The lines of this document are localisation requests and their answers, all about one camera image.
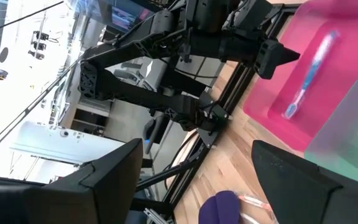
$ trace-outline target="purple cloth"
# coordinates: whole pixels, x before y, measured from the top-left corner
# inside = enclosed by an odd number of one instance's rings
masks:
[[[238,224],[240,202],[234,192],[226,190],[205,201],[198,214],[199,224]]]

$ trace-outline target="pink container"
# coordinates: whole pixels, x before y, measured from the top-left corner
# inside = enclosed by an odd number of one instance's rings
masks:
[[[340,37],[289,120],[283,112],[301,87],[324,36]],[[358,1],[314,0],[300,6],[280,39],[301,53],[298,61],[277,67],[271,80],[259,79],[244,112],[297,151],[304,151],[358,79]]]

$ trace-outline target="desk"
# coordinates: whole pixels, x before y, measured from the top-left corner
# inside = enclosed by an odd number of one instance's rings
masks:
[[[294,4],[305,2],[305,0],[270,0],[270,2]],[[223,67],[211,92],[211,96],[215,100],[219,98],[236,65],[237,63],[235,62],[228,62]],[[244,192],[267,201],[259,185],[250,156],[253,140],[260,139],[288,150],[297,156],[303,156],[302,153],[291,150],[281,140],[242,111],[242,105],[257,79],[258,76],[254,76],[232,113],[233,120],[222,133],[216,148],[208,153],[187,191],[176,206],[175,218],[178,224],[197,223],[200,206],[210,196],[222,190]],[[187,147],[184,147],[182,152],[179,153],[174,165],[186,157],[191,145],[192,142],[190,141]],[[273,223],[270,214],[262,209],[243,203],[242,211],[255,218],[259,223]]]

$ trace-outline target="blue toothbrush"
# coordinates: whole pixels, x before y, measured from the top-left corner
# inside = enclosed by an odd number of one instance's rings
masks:
[[[308,89],[311,81],[313,80],[314,76],[317,73],[318,68],[321,66],[325,56],[327,55],[328,51],[330,50],[333,40],[338,36],[336,31],[331,31],[327,34],[322,43],[320,44],[316,54],[313,57],[313,61],[310,65],[308,74],[306,75],[305,80],[303,81],[302,88],[298,94],[298,97],[295,99],[293,103],[291,103],[287,110],[284,113],[284,117],[286,119],[290,119],[297,111],[300,101],[302,100],[303,96],[305,95],[306,90]]]

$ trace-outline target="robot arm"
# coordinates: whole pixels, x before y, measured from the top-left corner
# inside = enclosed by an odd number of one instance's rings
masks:
[[[258,29],[272,9],[266,0],[248,0],[237,19],[222,28],[238,4],[239,0],[187,0],[182,7],[159,11],[123,36],[89,48],[81,61],[81,93],[87,98],[119,98],[164,111],[186,131],[213,129],[213,118],[200,109],[197,99],[163,96],[130,86],[105,68],[142,56],[178,54],[187,61],[190,55],[198,55],[242,62],[261,78],[271,79],[276,66],[298,59],[299,54]]]

